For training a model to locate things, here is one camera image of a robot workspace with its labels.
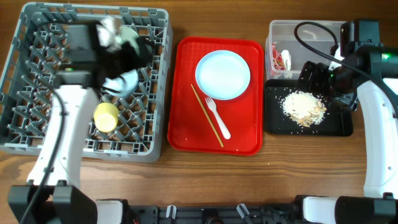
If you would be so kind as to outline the green bowl with food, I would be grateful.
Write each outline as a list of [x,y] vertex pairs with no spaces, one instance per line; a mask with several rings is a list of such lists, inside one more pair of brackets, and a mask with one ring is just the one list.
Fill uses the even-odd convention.
[[106,78],[103,84],[103,90],[107,93],[117,96],[125,97],[132,93],[138,84],[138,72],[131,70],[121,74],[120,77],[115,79]]

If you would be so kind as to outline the yellow plastic cup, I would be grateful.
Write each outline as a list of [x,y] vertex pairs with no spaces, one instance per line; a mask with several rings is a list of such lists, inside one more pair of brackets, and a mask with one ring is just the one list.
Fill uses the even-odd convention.
[[93,114],[96,128],[104,133],[113,131],[118,124],[118,114],[118,108],[112,103],[98,104]]

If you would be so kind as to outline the light blue plate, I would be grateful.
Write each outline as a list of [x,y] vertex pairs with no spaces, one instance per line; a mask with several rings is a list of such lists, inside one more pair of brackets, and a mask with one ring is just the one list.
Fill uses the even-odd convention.
[[216,100],[232,100],[249,86],[251,71],[246,61],[229,50],[206,54],[197,64],[195,81],[199,89]]

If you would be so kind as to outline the white plastic fork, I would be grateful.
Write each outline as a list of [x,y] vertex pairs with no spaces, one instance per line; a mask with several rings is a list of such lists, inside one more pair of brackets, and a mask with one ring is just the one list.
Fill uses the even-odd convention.
[[231,133],[229,132],[229,130],[226,127],[225,123],[223,122],[223,120],[221,119],[220,115],[218,114],[216,103],[210,97],[206,97],[205,101],[206,101],[206,104],[207,104],[208,108],[213,112],[223,137],[225,139],[230,139],[231,138]]

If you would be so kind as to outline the red snack wrapper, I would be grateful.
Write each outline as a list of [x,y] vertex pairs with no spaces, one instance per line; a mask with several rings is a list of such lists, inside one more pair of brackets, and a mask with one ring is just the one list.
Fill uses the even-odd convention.
[[275,43],[272,44],[272,64],[275,70],[285,70],[282,54],[277,51]]

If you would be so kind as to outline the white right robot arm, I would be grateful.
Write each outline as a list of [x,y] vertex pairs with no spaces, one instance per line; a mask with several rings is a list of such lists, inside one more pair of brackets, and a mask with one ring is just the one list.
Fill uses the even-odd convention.
[[321,94],[353,110],[359,103],[366,137],[366,180],[363,197],[298,195],[295,217],[305,223],[397,223],[397,49],[384,47],[379,23],[353,20],[340,27],[330,54],[297,41],[339,66],[306,62],[296,87]]

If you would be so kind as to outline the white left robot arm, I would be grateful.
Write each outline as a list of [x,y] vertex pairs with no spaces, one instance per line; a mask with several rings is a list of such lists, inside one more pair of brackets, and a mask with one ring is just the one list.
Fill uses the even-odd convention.
[[14,185],[8,204],[19,223],[124,223],[123,200],[96,203],[80,190],[80,167],[88,124],[107,80],[124,79],[148,66],[155,43],[116,22],[68,25],[67,64],[54,81],[44,145],[24,185]]

